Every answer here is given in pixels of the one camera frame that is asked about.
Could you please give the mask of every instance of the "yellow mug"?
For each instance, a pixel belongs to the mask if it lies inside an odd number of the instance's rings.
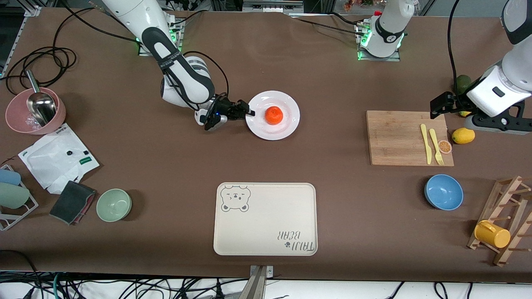
[[[503,248],[510,242],[510,232],[488,220],[482,220],[475,226],[475,238],[494,247]]]

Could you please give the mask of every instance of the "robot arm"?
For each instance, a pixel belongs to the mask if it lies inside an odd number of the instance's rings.
[[[509,0],[502,25],[514,45],[463,94],[441,94],[430,102],[431,118],[442,113],[471,111],[469,129],[503,131],[524,135],[532,131],[532,119],[523,118],[524,100],[532,95],[532,0]],[[517,107],[516,116],[510,108]]]
[[[388,0],[382,15],[364,20],[370,28],[360,46],[375,57],[391,56],[401,43],[404,29],[414,15],[413,0]]]
[[[196,72],[173,43],[165,14],[156,0],[103,2],[152,53],[168,84],[176,86],[179,97],[171,101],[173,104],[195,107],[214,96],[211,79]]]
[[[212,131],[227,120],[254,115],[243,101],[233,103],[227,95],[216,96],[205,62],[184,57],[172,41],[167,16],[157,0],[103,0],[112,13],[152,53],[164,78],[161,97],[172,104],[196,111],[198,124]]]

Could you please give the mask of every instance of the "metal scoop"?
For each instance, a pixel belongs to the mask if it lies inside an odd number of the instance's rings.
[[[30,70],[26,71],[26,75],[28,76],[28,79],[30,79],[31,86],[35,92],[28,97],[28,101],[26,102],[28,110],[37,120],[39,125],[44,127],[52,120],[52,118],[54,118],[56,112],[54,99],[49,94],[40,92],[35,77]]]

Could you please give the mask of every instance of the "light green bowl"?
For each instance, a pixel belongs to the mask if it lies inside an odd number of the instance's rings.
[[[122,189],[106,191],[98,199],[96,213],[105,222],[115,222],[131,211],[131,198]]]

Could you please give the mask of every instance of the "pink bowl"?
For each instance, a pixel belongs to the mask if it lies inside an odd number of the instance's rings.
[[[33,89],[26,89],[17,94],[5,110],[5,121],[13,131],[32,135],[44,135],[55,131],[64,123],[67,110],[61,99],[55,92],[48,88],[41,87],[40,91],[49,94],[54,99],[56,107],[54,118],[44,127],[37,130],[34,130],[31,125],[26,123],[26,119],[30,114],[26,102],[28,97],[34,93]]]

